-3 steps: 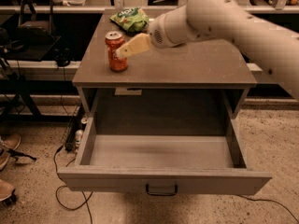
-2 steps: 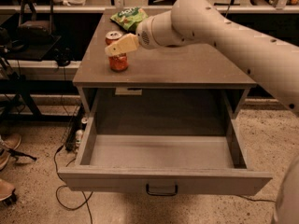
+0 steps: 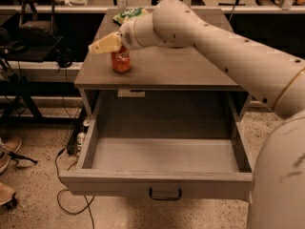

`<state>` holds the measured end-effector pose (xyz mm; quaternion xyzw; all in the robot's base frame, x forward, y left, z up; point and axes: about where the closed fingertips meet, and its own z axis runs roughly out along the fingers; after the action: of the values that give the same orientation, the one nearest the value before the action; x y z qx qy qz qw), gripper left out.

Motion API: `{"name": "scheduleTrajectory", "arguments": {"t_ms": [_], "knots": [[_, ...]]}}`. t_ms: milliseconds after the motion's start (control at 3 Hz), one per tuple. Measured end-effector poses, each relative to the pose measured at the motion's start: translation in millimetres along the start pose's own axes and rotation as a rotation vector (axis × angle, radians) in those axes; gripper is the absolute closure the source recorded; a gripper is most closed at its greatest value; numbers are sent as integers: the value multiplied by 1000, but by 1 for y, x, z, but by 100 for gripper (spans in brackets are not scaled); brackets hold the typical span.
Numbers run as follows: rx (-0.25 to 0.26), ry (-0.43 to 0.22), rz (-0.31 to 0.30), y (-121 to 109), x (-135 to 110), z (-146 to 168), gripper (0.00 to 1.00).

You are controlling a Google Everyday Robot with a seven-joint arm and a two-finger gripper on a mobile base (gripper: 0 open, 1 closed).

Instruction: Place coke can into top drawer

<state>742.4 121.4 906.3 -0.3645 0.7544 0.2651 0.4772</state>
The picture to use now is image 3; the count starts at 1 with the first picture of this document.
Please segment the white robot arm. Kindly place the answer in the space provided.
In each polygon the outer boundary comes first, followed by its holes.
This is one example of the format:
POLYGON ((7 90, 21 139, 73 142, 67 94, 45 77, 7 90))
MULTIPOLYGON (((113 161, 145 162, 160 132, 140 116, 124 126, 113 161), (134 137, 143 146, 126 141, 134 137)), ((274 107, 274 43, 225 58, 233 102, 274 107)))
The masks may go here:
POLYGON ((282 118, 255 163, 247 228, 305 229, 305 61, 213 26, 179 0, 161 0, 89 50, 151 46, 194 48, 282 118))

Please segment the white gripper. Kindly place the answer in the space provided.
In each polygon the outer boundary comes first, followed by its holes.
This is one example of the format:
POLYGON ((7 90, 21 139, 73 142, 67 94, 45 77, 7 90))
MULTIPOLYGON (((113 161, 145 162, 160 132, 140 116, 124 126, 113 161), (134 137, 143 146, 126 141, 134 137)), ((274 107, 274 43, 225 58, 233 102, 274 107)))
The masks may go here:
POLYGON ((153 29, 151 13, 134 17, 122 24, 118 31, 109 33, 89 45, 89 52, 100 54, 119 51, 122 44, 129 50, 156 46, 159 37, 153 29))

